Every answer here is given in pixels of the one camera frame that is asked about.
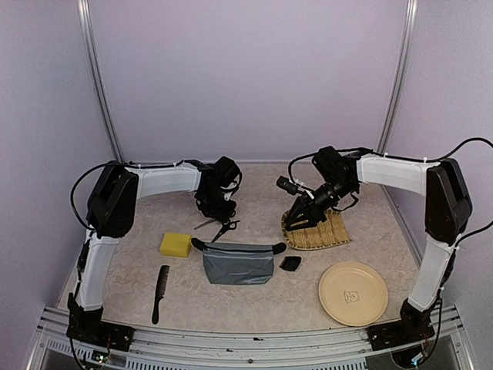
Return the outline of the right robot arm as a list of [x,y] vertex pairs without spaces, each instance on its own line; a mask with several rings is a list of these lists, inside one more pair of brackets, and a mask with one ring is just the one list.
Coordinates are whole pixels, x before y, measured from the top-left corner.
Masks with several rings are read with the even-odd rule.
[[329,209],[357,194],[362,184],[377,184],[416,193],[424,199],[426,246],[417,280],[406,303],[415,311],[430,309],[450,276],[459,240],[472,213],[472,202],[457,160],[409,160],[377,154],[363,147],[337,150],[332,146],[308,156],[324,182],[311,189],[292,176],[277,186],[295,196],[285,218],[288,231],[316,227]]

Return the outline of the black handled scissors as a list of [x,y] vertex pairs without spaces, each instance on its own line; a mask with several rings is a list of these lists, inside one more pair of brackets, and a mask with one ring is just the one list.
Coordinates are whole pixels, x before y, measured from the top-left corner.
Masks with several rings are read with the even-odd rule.
[[199,230],[201,227],[205,227],[205,226],[207,226],[209,224],[213,224],[213,223],[216,223],[216,222],[218,222],[218,220],[216,220],[216,219],[209,219],[209,220],[201,223],[200,225],[194,227],[193,229],[194,230]]
[[237,224],[239,223],[239,220],[229,220],[226,223],[222,224],[222,227],[220,230],[217,232],[217,234],[213,237],[211,240],[212,243],[217,242],[226,232],[230,230],[236,230]]

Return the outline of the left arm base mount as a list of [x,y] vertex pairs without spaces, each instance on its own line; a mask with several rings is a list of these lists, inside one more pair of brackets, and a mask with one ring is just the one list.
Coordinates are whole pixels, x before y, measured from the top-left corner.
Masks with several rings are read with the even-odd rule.
[[103,307],[87,310],[75,301],[69,305],[68,338],[102,348],[128,352],[135,329],[102,320]]

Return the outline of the grey zip pouch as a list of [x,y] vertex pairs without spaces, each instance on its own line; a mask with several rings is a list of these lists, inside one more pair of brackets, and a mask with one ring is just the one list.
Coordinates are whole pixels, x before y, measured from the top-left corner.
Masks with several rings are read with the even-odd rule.
[[192,245],[203,254],[203,269],[211,284],[266,284],[274,272],[274,256],[287,246],[277,244],[228,244],[204,242],[198,238]]

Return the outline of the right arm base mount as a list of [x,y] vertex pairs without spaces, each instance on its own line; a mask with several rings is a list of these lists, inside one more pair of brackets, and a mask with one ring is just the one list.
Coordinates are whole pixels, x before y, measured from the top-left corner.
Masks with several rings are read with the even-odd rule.
[[431,312],[434,304],[419,311],[405,300],[401,306],[400,319],[385,324],[371,325],[367,336],[373,351],[397,347],[434,336]]

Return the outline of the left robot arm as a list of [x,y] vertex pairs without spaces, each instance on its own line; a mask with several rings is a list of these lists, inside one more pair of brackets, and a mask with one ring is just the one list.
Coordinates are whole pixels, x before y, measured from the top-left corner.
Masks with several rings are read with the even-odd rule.
[[81,220],[86,238],[77,264],[78,281],[68,300],[70,311],[89,311],[79,317],[76,327],[93,343],[107,336],[108,327],[90,312],[102,310],[109,265],[120,241],[132,229],[137,201],[163,193],[192,192],[204,217],[224,222],[236,213],[232,196],[243,180],[239,166],[226,156],[215,163],[110,161],[96,168],[101,173]]

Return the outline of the black clipper guard attachment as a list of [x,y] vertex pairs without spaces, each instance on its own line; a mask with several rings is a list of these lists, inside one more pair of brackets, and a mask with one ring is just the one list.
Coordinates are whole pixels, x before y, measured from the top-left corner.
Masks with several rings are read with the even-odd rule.
[[295,272],[302,262],[300,256],[286,256],[279,265],[279,268],[288,271]]

